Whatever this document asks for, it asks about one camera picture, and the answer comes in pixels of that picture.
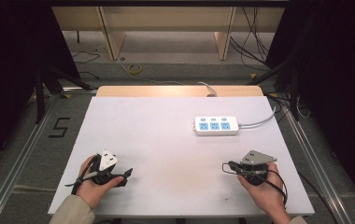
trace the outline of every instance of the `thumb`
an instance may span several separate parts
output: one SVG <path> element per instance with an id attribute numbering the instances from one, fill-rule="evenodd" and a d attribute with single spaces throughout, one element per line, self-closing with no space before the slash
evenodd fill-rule
<path id="1" fill-rule="evenodd" d="M 105 183 L 104 185 L 102 185 L 102 189 L 104 191 L 108 191 L 110 189 L 113 189 L 114 187 L 118 186 L 123 179 L 124 179 L 124 177 L 117 176 L 117 177 L 111 179 L 110 181 L 108 181 L 107 183 Z"/>

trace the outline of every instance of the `left hand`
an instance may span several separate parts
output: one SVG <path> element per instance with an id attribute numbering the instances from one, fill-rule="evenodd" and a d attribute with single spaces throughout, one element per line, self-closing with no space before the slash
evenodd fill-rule
<path id="1" fill-rule="evenodd" d="M 94 156 L 91 156 L 88 158 L 85 162 L 81 164 L 80 171 L 78 175 L 80 175 L 87 164 L 91 161 L 91 159 Z M 124 179 L 124 177 L 119 176 L 116 178 L 113 178 L 110 180 L 108 183 L 104 185 L 97 185 L 95 184 L 91 179 L 85 180 L 82 182 L 81 186 L 78 188 L 77 194 L 79 197 L 81 197 L 84 202 L 87 203 L 88 206 L 90 206 L 91 209 L 96 208 L 99 203 L 101 202 L 103 196 L 110 190 L 116 187 L 117 185 L 120 184 L 120 182 Z"/>

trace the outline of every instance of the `black strap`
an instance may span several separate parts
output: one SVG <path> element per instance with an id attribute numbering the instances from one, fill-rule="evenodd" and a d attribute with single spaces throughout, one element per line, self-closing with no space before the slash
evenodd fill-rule
<path id="1" fill-rule="evenodd" d="M 95 160 L 96 157 L 93 157 L 91 159 L 90 162 L 88 162 L 87 166 L 84 168 L 84 170 L 82 171 L 82 173 L 80 174 L 80 176 L 76 179 L 76 182 L 74 184 L 69 184 L 69 185 L 66 185 L 67 187 L 72 187 L 73 186 L 73 189 L 72 189 L 72 194 L 73 195 L 76 195 L 77 192 L 78 192 L 78 188 L 81 186 L 82 182 L 84 182 L 84 176 L 85 176 L 85 173 L 87 173 L 87 170 L 88 168 L 90 168 L 90 166 L 93 164 L 93 161 Z"/>

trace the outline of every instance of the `handheld controller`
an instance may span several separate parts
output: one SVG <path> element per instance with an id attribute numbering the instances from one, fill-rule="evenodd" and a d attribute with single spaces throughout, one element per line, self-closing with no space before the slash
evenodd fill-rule
<path id="1" fill-rule="evenodd" d="M 80 177 L 77 178 L 74 184 L 70 184 L 66 186 L 67 187 L 73 186 L 72 194 L 76 194 L 79 186 L 85 180 L 91 179 L 97 185 L 104 185 L 105 183 L 108 183 L 110 180 L 118 176 L 122 176 L 124 177 L 124 179 L 119 183 L 119 185 L 116 186 L 116 188 L 125 187 L 125 185 L 128 182 L 128 177 L 131 176 L 131 173 L 134 169 L 131 168 L 125 171 L 123 175 L 113 175 L 111 172 L 113 171 L 117 162 L 118 159 L 113 154 L 111 154 L 110 152 L 104 149 L 102 155 L 98 154 L 91 159 L 90 163 L 84 169 Z M 87 172 L 88 168 L 90 168 L 90 173 L 84 175 Z"/>
<path id="2" fill-rule="evenodd" d="M 133 168 L 127 170 L 123 175 L 113 175 L 111 172 L 113 171 L 114 167 L 116 166 L 117 163 L 117 158 L 114 157 L 114 155 L 111 155 L 111 157 L 109 156 L 111 154 L 108 154 L 108 152 L 104 151 L 104 155 L 96 155 L 92 166 L 90 168 L 90 173 L 96 172 L 97 175 L 92 177 L 92 181 L 98 185 L 104 185 L 105 183 L 108 183 L 110 180 L 118 177 L 118 176 L 122 176 L 124 177 L 124 179 L 120 182 L 119 185 L 116 186 L 116 188 L 118 187 L 124 187 L 127 182 L 128 182 L 128 177 L 131 176 L 131 173 L 133 171 Z M 106 158 L 107 160 L 116 160 L 115 163 L 113 163 L 111 166 L 105 168 L 102 165 L 102 159 Z"/>
<path id="3" fill-rule="evenodd" d="M 247 181 L 254 186 L 261 185 L 267 178 L 267 163 L 276 161 L 277 158 L 262 154 L 258 151 L 251 150 L 240 163 L 229 161 L 230 169 L 238 175 L 242 175 Z"/>

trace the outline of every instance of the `white table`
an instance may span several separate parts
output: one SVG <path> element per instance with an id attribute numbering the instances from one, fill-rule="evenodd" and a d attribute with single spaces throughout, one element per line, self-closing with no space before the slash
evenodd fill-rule
<path id="1" fill-rule="evenodd" d="M 235 136 L 203 137 L 192 130 L 196 116 L 235 116 L 252 123 L 270 116 L 263 96 L 93 97 L 49 213 L 70 194 L 79 166 L 105 148 L 119 163 L 116 174 L 134 168 L 126 187 L 112 189 L 94 210 L 105 217 L 263 216 L 235 175 L 221 165 L 239 162 L 250 150 L 277 157 L 287 185 L 287 211 L 314 210 L 296 173 L 275 119 Z"/>

